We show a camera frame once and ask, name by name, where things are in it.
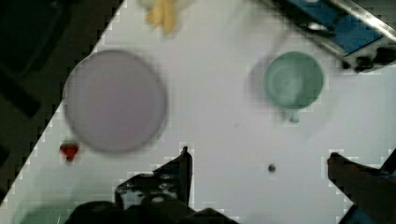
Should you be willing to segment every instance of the yellow object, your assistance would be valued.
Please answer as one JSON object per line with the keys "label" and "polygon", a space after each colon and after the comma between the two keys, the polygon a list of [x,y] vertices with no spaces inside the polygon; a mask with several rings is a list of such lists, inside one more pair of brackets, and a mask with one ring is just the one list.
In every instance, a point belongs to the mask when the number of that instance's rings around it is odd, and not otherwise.
{"label": "yellow object", "polygon": [[155,28],[162,26],[167,35],[171,34],[176,25],[175,0],[157,0],[148,13],[146,22]]}
{"label": "yellow object", "polygon": [[175,0],[163,0],[163,11],[163,30],[166,34],[170,34],[175,29],[176,23]]}

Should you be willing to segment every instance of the red strawberry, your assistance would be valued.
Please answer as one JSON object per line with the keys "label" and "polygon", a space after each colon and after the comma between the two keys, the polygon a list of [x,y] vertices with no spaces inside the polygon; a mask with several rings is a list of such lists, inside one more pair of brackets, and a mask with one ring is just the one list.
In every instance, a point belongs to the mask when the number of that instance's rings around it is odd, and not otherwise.
{"label": "red strawberry", "polygon": [[72,161],[78,152],[78,144],[63,143],[61,144],[61,151],[66,156],[67,161]]}

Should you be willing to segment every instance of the green object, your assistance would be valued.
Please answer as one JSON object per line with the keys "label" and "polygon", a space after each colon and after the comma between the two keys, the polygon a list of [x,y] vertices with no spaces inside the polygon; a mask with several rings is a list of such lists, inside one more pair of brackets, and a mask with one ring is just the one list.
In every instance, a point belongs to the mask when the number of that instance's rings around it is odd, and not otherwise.
{"label": "green object", "polygon": [[73,204],[46,204],[30,208],[20,207],[13,218],[13,224],[64,224],[75,206]]}
{"label": "green object", "polygon": [[285,110],[291,122],[299,122],[298,110],[314,103],[323,88],[323,73],[311,56],[289,52],[277,57],[265,72],[265,91]]}

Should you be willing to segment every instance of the mint green cup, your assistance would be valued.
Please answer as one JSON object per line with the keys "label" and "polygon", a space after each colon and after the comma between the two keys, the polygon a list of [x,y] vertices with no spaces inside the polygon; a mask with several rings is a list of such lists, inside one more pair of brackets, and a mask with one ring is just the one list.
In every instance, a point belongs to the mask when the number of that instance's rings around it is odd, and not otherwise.
{"label": "mint green cup", "polygon": [[286,118],[297,123],[298,110],[318,99],[323,88],[323,73],[311,56],[301,52],[285,53],[268,66],[264,88],[269,99],[284,110]]}

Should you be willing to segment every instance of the purple plate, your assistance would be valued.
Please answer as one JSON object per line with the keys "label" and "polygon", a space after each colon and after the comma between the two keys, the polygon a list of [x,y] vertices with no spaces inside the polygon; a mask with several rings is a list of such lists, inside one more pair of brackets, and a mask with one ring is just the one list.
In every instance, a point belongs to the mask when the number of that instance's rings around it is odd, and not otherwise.
{"label": "purple plate", "polygon": [[95,53],[71,73],[64,113],[76,138],[93,149],[124,152],[158,132],[166,111],[164,85],[142,59],[126,51]]}

